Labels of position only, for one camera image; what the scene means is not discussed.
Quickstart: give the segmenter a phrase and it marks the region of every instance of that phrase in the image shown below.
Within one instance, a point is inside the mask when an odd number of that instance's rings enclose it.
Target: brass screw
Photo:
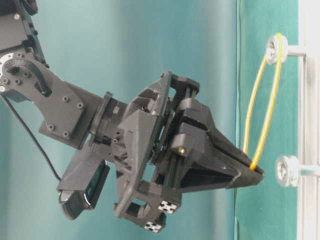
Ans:
[[[184,147],[179,147],[178,152],[184,154],[186,152],[186,149]]]

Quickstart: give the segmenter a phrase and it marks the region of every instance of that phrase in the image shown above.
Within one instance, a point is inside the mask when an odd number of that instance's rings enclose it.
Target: black cable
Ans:
[[[29,134],[29,136],[32,138],[33,142],[35,143],[35,145],[37,146],[37,148],[40,150],[40,152],[42,153],[42,155],[44,156],[46,162],[48,163],[49,167],[51,168],[51,171],[53,173],[53,175],[55,176],[56,179],[58,179],[58,181],[61,181],[61,178],[59,177],[59,175],[57,174],[54,166],[52,165],[48,155],[46,154],[46,152],[44,151],[44,149],[40,146],[38,140],[36,139],[36,137],[33,135],[33,133],[31,132],[31,130],[29,129],[29,127],[26,125],[26,123],[24,122],[24,120],[20,117],[20,115],[17,113],[17,111],[15,110],[14,106],[12,106],[12,104],[9,102],[9,100],[3,96],[2,94],[0,94],[0,97],[2,98],[2,100],[5,102],[5,104],[8,106],[8,108],[11,110],[11,112],[15,115],[15,117],[19,120],[19,122],[22,124],[22,126],[24,127],[24,129],[27,131],[27,133]]]

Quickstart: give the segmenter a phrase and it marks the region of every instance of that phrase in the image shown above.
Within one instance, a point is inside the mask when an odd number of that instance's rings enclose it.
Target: metal rod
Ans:
[[[178,189],[180,187],[183,161],[183,156],[178,156],[175,153],[172,154],[163,183],[165,187],[173,189]]]
[[[185,97],[186,99],[190,98],[190,95],[191,95],[191,90],[190,90],[190,87],[187,87],[185,89]]]
[[[288,56],[300,56],[305,57],[307,55],[307,49],[303,45],[289,45]]]
[[[191,98],[194,99],[196,97],[196,95],[197,95],[197,90],[193,89],[192,93],[191,93]]]
[[[300,165],[301,176],[316,176],[320,177],[319,165]]]

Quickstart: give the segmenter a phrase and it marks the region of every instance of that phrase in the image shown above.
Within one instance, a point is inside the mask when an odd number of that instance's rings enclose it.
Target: yellow elastic loop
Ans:
[[[248,154],[248,145],[249,145],[249,137],[250,137],[250,122],[251,122],[251,117],[252,117],[252,111],[254,109],[257,91],[258,91],[258,88],[260,85],[260,80],[261,80],[262,74],[264,73],[266,65],[267,65],[267,58],[266,58],[266,55],[264,55],[262,63],[259,68],[259,71],[258,71],[258,74],[255,79],[254,85],[253,85],[248,110],[246,112],[244,140],[243,140],[243,149],[242,149],[245,154]]]
[[[279,88],[279,81],[280,81],[280,73],[281,73],[281,67],[282,67],[282,54],[283,54],[283,43],[281,41],[282,38],[282,34],[281,33],[277,33],[276,36],[280,39],[279,41],[279,51],[278,51],[278,56],[277,56],[277,62],[276,62],[276,67],[275,67],[275,73],[274,73],[274,77],[273,77],[273,85],[272,85],[272,90],[270,93],[270,98],[269,98],[269,103],[268,103],[268,107],[267,107],[267,111],[264,117],[264,122],[263,122],[263,127],[261,130],[261,134],[260,134],[260,138],[254,153],[254,156],[252,158],[252,162],[250,165],[250,169],[251,170],[255,170],[257,165],[258,165],[258,161],[261,158],[263,149],[264,149],[264,145],[267,139],[267,135],[268,135],[268,131],[270,128],[270,123],[271,123],[271,119],[272,119],[272,114],[273,114],[273,110],[274,110],[274,106],[275,106],[275,102],[276,102],[276,98],[277,98],[277,93],[278,93],[278,88]],[[257,95],[257,91],[258,91],[258,87],[259,87],[259,83],[261,80],[261,76],[264,72],[266,66],[266,56],[264,56],[258,75],[256,77],[254,86],[253,86],[253,90],[252,90],[252,94],[251,94],[251,98],[250,98],[250,102],[249,102],[249,106],[248,106],[248,111],[246,114],[246,120],[245,120],[245,132],[244,132],[244,143],[243,143],[243,152],[248,154],[248,144],[249,144],[249,135],[250,135],[250,121],[251,121],[251,116],[252,116],[252,111],[253,111],[253,107],[254,107],[254,102],[256,99],[256,95]]]

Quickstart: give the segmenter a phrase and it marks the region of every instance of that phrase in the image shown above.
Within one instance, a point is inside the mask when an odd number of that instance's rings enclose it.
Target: teal backdrop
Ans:
[[[198,99],[211,107],[216,126],[235,142],[235,0],[37,2],[34,25],[50,69],[62,80],[99,96],[110,91],[116,99],[129,102],[163,71],[190,77],[200,82]],[[62,175],[75,150],[37,133],[43,118],[31,102],[15,106]],[[182,207],[168,216],[165,230],[158,235],[116,218],[113,167],[96,209],[74,221],[66,219],[58,204],[56,179],[2,102],[0,154],[1,239],[234,237],[233,190],[185,194]]]
[[[238,0],[238,146],[243,136],[248,103],[267,40],[282,33],[290,45],[298,44],[298,0]],[[261,79],[251,119],[248,155],[255,153],[263,125],[275,66],[267,65]],[[275,166],[280,155],[298,153],[298,58],[282,65],[279,89],[269,135],[259,166],[264,180],[240,188],[236,217],[240,240],[297,239],[297,189],[277,183]]]

